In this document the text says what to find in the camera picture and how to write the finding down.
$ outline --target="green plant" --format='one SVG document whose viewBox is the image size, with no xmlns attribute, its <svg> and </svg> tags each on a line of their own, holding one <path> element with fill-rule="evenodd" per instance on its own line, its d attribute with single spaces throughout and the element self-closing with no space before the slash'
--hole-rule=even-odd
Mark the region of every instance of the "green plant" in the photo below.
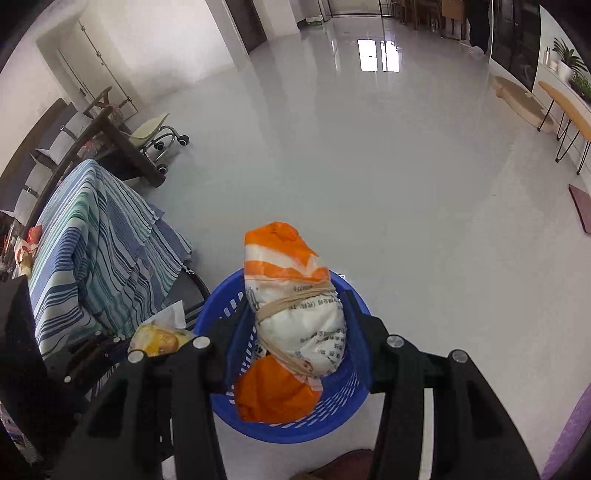
<svg viewBox="0 0 591 480">
<path fill-rule="evenodd" d="M 587 96 L 587 98 L 591 99 L 591 85 L 585 77 L 583 77 L 579 72 L 576 72 L 573 76 L 573 82 Z"/>
<path fill-rule="evenodd" d="M 574 54 L 574 49 L 568 48 L 564 40 L 561 38 L 554 39 L 553 50 L 560 55 L 562 61 L 572 68 L 575 72 L 586 72 L 587 67 L 583 63 L 583 60 L 578 55 Z"/>
</svg>

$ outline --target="doorway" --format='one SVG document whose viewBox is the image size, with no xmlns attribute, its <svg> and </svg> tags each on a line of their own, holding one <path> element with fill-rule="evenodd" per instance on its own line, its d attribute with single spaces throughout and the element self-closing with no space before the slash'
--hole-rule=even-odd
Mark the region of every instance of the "doorway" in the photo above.
<svg viewBox="0 0 591 480">
<path fill-rule="evenodd" d="M 330 13 L 340 15 L 394 16 L 392 0 L 328 0 Z"/>
<path fill-rule="evenodd" d="M 132 98 L 115 78 L 80 20 L 74 24 L 69 34 L 61 38 L 57 56 L 89 103 L 103 90 L 113 87 L 109 92 L 109 102 L 120 106 L 126 120 L 137 113 Z"/>
<path fill-rule="evenodd" d="M 248 53 L 267 41 L 252 0 L 226 0 L 226 3 Z"/>
</svg>

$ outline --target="orange and white plastic bag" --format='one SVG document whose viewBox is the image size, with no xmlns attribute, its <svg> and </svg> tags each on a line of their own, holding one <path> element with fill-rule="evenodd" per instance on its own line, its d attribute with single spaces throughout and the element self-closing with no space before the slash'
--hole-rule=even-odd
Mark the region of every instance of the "orange and white plastic bag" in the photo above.
<svg viewBox="0 0 591 480">
<path fill-rule="evenodd" d="M 270 223 L 248 232 L 244 243 L 258 338 L 254 362 L 236 383 L 236 408 L 244 421 L 296 421 L 312 413 L 320 378 L 341 363 L 343 306 L 328 268 L 291 225 Z"/>
<path fill-rule="evenodd" d="M 346 325 L 329 269 L 287 223 L 248 232 L 245 249 L 246 296 L 263 345 L 301 375 L 335 372 L 345 350 Z"/>
</svg>

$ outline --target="black cabinet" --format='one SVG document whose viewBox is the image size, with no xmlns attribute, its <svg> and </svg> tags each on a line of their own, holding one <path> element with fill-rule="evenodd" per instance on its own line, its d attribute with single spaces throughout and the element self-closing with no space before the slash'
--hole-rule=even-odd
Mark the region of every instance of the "black cabinet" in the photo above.
<svg viewBox="0 0 591 480">
<path fill-rule="evenodd" d="M 493 0 L 492 59 L 527 89 L 534 87 L 540 54 L 538 0 Z"/>
</svg>

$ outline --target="purple mat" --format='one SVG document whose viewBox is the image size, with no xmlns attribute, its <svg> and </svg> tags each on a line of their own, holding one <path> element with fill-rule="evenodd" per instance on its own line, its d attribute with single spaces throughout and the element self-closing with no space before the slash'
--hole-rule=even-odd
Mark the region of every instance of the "purple mat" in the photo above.
<svg viewBox="0 0 591 480">
<path fill-rule="evenodd" d="M 574 205 L 577 207 L 583 230 L 591 233 L 591 197 L 587 192 L 578 189 L 574 185 L 569 185 L 569 191 L 573 197 Z"/>
<path fill-rule="evenodd" d="M 556 473 L 556 470 L 566 461 L 577 442 L 582 437 L 587 425 L 591 420 L 591 385 L 581 395 L 577 406 L 570 414 L 558 441 L 550 453 L 550 458 L 544 466 L 541 480 L 548 480 Z"/>
</svg>

